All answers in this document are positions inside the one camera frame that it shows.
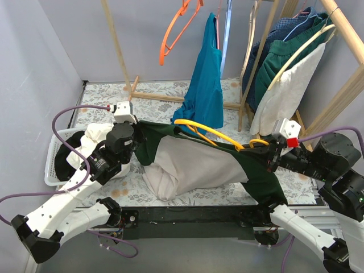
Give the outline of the teal blue t shirt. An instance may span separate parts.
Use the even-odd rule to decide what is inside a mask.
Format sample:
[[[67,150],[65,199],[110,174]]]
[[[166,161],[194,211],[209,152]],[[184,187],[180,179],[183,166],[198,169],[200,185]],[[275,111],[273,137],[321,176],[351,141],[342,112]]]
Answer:
[[[224,125],[223,92],[220,82],[222,52],[217,48],[216,16],[209,14],[200,53],[184,96],[184,102],[172,118],[188,119],[213,129]]]

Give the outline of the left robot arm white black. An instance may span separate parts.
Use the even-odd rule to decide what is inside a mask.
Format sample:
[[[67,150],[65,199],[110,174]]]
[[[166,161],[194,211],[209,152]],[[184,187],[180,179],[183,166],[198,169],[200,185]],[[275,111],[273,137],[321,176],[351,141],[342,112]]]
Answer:
[[[53,257],[69,239],[95,226],[119,227],[122,208],[110,197],[79,213],[73,210],[88,196],[122,172],[144,141],[136,123],[115,123],[66,184],[43,205],[11,220],[18,238],[37,264]]]

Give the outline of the orange plastic hanger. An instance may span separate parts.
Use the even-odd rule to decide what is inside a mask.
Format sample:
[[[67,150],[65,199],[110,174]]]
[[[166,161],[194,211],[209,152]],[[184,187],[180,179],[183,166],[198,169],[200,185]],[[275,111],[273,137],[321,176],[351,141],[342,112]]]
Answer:
[[[159,50],[159,65],[163,66],[166,57],[175,48],[180,38],[184,35],[187,28],[191,25],[201,8],[204,6],[205,1],[181,1],[180,7],[171,19],[164,36]]]

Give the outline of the white t shirt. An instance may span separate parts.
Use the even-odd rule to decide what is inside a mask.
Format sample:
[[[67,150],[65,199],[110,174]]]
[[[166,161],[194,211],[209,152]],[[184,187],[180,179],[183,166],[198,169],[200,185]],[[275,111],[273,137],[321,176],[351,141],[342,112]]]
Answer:
[[[88,157],[95,150],[96,146],[106,139],[106,135],[113,128],[112,123],[90,123],[85,131],[78,131],[69,138],[70,145],[84,157]],[[82,160],[73,151],[68,151],[65,159],[68,168],[68,174],[65,178],[59,178],[61,181],[70,180],[76,170],[81,167]]]

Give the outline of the pink wire hanger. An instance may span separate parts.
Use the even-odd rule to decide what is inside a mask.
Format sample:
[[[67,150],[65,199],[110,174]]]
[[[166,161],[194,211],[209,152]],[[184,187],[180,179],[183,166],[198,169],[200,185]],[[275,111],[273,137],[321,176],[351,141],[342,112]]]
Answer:
[[[221,12],[222,0],[219,0],[218,10],[216,13],[216,45],[217,49],[220,49],[220,12]]]

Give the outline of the dark green raglan shirt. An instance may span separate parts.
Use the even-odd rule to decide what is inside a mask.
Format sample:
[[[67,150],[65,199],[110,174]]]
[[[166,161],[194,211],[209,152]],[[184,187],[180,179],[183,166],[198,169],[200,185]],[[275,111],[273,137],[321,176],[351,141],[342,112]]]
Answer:
[[[268,172],[263,159],[250,158],[231,144],[211,145],[174,125],[148,121],[139,124],[146,141],[135,153],[138,162],[143,167],[152,163],[173,165],[179,180],[176,196],[194,189],[241,183],[258,203],[268,198],[287,202],[278,178]]]

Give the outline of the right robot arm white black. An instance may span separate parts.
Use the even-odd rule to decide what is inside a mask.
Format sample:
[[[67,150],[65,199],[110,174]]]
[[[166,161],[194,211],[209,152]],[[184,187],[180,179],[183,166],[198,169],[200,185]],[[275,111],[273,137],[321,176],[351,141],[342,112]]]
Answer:
[[[352,166],[363,157],[352,141],[335,131],[318,134],[313,151],[297,138],[272,139],[243,150],[272,174],[277,167],[323,182],[319,195],[334,213],[343,233],[324,233],[293,212],[279,196],[258,202],[258,221],[281,227],[309,247],[327,272],[363,272],[363,175]]]

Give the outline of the cream t shirt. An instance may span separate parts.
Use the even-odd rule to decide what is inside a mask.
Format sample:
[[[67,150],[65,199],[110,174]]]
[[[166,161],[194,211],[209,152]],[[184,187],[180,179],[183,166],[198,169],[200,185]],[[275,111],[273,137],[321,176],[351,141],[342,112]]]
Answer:
[[[152,163],[144,166],[142,175],[149,190],[162,201],[169,201],[176,197],[179,185],[176,168],[169,163],[165,166]]]

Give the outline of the black daisy t shirt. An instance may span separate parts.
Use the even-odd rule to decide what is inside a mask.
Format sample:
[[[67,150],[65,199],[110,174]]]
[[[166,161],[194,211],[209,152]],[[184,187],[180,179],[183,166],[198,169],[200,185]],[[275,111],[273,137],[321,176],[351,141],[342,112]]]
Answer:
[[[73,148],[78,148],[81,146],[81,137],[84,135],[84,131],[77,131],[72,136],[70,136],[66,142]],[[68,162],[67,157],[71,153],[71,150],[64,144],[62,144],[54,159],[54,168],[57,178],[60,181],[69,180],[76,169],[73,168]]]

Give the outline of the beige wooden hanger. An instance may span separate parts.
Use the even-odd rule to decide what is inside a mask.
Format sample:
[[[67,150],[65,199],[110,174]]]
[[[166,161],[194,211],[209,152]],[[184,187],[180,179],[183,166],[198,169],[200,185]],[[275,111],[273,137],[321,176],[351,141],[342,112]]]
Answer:
[[[248,35],[248,42],[247,42],[247,50],[244,57],[244,62],[240,74],[240,83],[242,85],[243,77],[246,72],[247,64],[249,61],[249,56],[251,53],[251,49],[253,47],[253,41],[254,41],[254,35],[255,35],[255,25],[256,25],[256,19],[259,11],[260,4],[262,3],[261,0],[254,1],[251,11],[250,11],[250,17],[249,17],[249,35]]]

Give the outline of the light blue hanger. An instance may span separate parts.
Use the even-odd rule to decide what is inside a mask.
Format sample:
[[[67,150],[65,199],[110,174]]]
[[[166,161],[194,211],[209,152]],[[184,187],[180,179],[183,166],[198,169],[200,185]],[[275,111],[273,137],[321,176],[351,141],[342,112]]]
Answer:
[[[227,0],[224,39],[223,39],[223,46],[222,46],[222,59],[221,59],[221,66],[220,66],[221,78],[223,77],[223,74],[224,74],[226,55],[227,55],[227,50],[228,50],[230,27],[231,27],[232,3],[233,3],[232,0]]]

